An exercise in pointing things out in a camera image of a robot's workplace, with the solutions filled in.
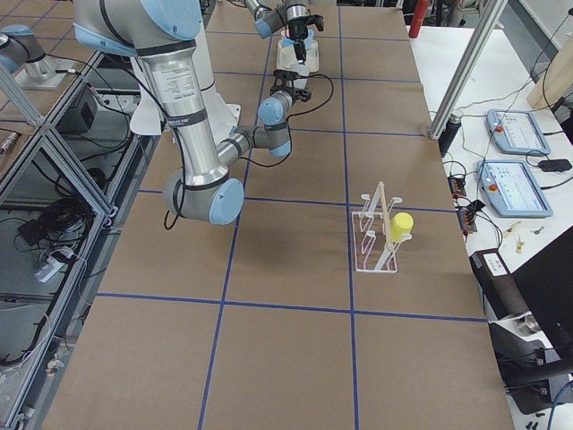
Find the white robot link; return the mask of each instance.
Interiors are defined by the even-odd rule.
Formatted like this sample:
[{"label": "white robot link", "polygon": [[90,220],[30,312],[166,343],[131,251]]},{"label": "white robot link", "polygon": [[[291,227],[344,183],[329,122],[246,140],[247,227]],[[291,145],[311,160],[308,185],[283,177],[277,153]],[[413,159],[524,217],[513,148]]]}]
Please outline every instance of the white robot link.
[{"label": "white robot link", "polygon": [[[258,0],[242,1],[263,38],[288,27],[303,64],[307,27],[315,24],[322,30],[322,17],[310,15],[300,0],[285,0],[277,9]],[[235,220],[244,189],[229,177],[228,167],[255,143],[276,157],[290,152],[288,110],[310,98],[309,91],[294,86],[300,75],[275,72],[271,95],[258,110],[264,127],[235,127],[236,116],[231,116],[223,121],[227,138],[216,142],[220,125],[210,124],[210,116],[227,105],[221,107],[220,98],[207,101],[212,99],[208,92],[217,93],[198,0],[75,0],[73,5],[76,38],[93,49],[136,58],[160,114],[174,131],[184,167],[167,180],[167,207],[180,217],[212,224]]]}]

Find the sticker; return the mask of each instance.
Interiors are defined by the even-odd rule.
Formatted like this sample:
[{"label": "sticker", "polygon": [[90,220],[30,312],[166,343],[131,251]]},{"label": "sticker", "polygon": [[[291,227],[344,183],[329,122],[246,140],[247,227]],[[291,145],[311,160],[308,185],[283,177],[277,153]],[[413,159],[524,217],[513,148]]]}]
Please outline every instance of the sticker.
[{"label": "sticker", "polygon": [[176,103],[199,97],[191,66],[153,72],[153,78],[157,83],[159,98],[163,103]]},{"label": "sticker", "polygon": [[501,263],[500,257],[497,254],[484,254],[483,259],[490,268],[490,272],[493,276],[507,275],[508,271],[505,270],[503,264]]}]

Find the metal pole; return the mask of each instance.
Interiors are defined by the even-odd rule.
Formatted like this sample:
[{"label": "metal pole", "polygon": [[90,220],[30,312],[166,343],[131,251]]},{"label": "metal pole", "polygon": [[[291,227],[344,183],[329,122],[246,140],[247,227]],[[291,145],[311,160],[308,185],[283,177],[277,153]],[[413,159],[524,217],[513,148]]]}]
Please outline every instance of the metal pole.
[{"label": "metal pole", "polygon": [[432,127],[429,132],[431,139],[438,139],[438,137],[440,137],[441,131],[446,126],[446,122],[454,106],[458,103],[459,96],[466,86],[470,73],[474,70],[475,63],[477,63],[507,3],[508,0],[489,0],[487,2],[482,19],[477,24],[477,28],[467,44],[466,51],[462,55],[458,68],[441,101],[436,117],[432,122]]},{"label": "metal pole", "polygon": [[42,125],[44,117],[26,97],[26,94],[18,86],[14,78],[2,66],[0,66],[0,89],[16,105],[30,125],[35,125],[36,127]]}]

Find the white desk surface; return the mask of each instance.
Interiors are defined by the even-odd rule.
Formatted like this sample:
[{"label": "white desk surface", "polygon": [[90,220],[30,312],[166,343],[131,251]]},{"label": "white desk surface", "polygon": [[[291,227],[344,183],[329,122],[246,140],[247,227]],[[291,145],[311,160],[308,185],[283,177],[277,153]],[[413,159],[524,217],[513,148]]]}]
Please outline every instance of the white desk surface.
[{"label": "white desk surface", "polygon": [[[412,39],[415,61],[423,84],[428,109],[431,112],[438,109],[472,32],[471,29],[422,27],[418,39]],[[528,77],[526,68],[509,44],[503,31],[495,30],[472,71],[456,106],[463,107],[476,101],[505,97],[512,91],[523,87]],[[462,110],[465,115],[485,115],[489,109],[507,109],[512,104],[511,109],[530,110],[527,96],[533,87],[534,84],[529,82],[522,91],[504,100],[473,105]],[[545,133],[561,130],[559,123],[548,109],[535,112],[535,117]],[[487,159],[525,159],[522,156],[502,154],[497,150],[494,142],[490,144],[490,135],[484,117],[466,116],[462,120],[462,125],[466,148],[478,154],[487,154]],[[573,146],[565,134],[546,136],[546,139],[552,149],[550,154],[552,159],[573,160]],[[475,171],[476,162],[482,158],[464,150],[462,142],[462,133],[458,133],[449,152],[455,161],[459,161],[466,167],[467,172]],[[534,163],[539,159],[530,157],[530,161]],[[445,165],[445,170],[449,172],[449,165]],[[557,174],[544,173],[537,168],[531,168],[531,170],[540,186],[558,184],[573,175],[570,171]],[[461,168],[454,166],[453,172],[461,173]],[[483,192],[478,193],[477,191],[477,174],[467,176],[466,191],[471,200],[477,197],[486,204],[488,203]],[[506,237],[500,249],[503,259],[512,271],[573,225],[573,211],[570,209],[569,200],[569,197],[573,195],[573,181],[553,190],[544,191],[544,193],[554,212],[553,216],[548,219],[502,219],[497,217],[490,208],[484,209],[502,231],[521,221],[515,231],[525,241],[522,253],[516,252],[517,235],[515,234]],[[468,255],[479,249],[497,246],[493,227],[482,219],[476,222],[478,232],[470,235],[466,243]],[[539,234],[534,233],[541,226],[543,226],[543,230]],[[511,324],[515,325],[514,322],[502,323],[504,327]],[[540,336],[549,345],[545,336]],[[519,413],[515,402],[510,397],[509,405],[516,429],[525,428],[530,421],[539,421],[538,428],[543,430],[546,428],[549,414],[540,418],[536,417],[535,414],[524,416]],[[570,430],[571,423],[573,423],[573,405],[561,406],[556,411],[552,430]]]}]

